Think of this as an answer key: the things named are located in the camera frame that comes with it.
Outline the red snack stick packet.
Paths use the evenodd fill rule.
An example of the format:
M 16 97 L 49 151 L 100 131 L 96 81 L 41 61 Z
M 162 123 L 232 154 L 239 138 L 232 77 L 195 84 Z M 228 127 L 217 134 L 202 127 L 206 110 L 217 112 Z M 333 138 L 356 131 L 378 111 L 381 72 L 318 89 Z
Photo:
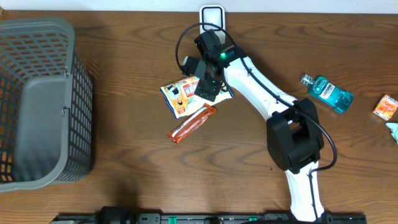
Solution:
M 197 128 L 199 128 L 210 116 L 214 115 L 217 109 L 205 103 L 201 109 L 193 113 L 179 127 L 168 133 L 168 137 L 174 143 L 179 144 Z

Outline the teal mouthwash bottle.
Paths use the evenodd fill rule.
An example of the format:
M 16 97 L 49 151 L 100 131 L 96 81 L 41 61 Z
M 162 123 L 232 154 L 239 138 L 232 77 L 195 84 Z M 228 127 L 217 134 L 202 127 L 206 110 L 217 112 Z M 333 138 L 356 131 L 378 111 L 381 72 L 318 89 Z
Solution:
M 305 73 L 300 81 L 308 87 L 312 97 L 326 103 L 339 114 L 345 113 L 354 100 L 352 93 L 342 90 L 325 77 L 313 78 Z

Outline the orange tissue pack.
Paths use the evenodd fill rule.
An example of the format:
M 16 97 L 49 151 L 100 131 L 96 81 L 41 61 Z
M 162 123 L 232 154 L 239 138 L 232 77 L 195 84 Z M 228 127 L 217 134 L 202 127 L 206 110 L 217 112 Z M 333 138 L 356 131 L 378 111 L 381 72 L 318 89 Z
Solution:
M 389 121 L 397 111 L 397 100 L 384 95 L 373 110 L 373 113 L 385 121 Z

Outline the small teal wipes packet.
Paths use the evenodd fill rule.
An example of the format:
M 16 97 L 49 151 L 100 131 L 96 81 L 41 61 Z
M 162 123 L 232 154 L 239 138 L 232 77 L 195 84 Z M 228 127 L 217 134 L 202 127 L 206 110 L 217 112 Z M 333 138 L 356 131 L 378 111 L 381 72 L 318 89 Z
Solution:
M 386 126 L 391 130 L 391 135 L 398 143 L 398 123 L 386 123 Z

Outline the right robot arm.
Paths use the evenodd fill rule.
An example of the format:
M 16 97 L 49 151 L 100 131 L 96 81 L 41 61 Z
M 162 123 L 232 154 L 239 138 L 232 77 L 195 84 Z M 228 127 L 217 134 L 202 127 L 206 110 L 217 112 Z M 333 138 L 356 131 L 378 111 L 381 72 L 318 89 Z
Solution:
M 215 101 L 231 87 L 257 109 L 266 121 L 269 154 L 287 176 L 292 215 L 298 221 L 318 221 L 324 208 L 316 172 L 324 141 L 315 105 L 276 87 L 236 44 L 226 47 L 215 30 L 202 32 L 194 43 L 201 58 L 185 57 L 181 69 L 198 77 L 195 95 Z

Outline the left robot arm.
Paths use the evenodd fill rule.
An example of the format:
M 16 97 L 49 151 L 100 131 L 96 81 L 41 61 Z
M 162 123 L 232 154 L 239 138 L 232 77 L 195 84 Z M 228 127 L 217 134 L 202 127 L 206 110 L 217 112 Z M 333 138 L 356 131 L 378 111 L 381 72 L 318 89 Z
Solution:
M 135 224 L 136 216 L 129 209 L 103 207 L 95 215 L 95 224 Z

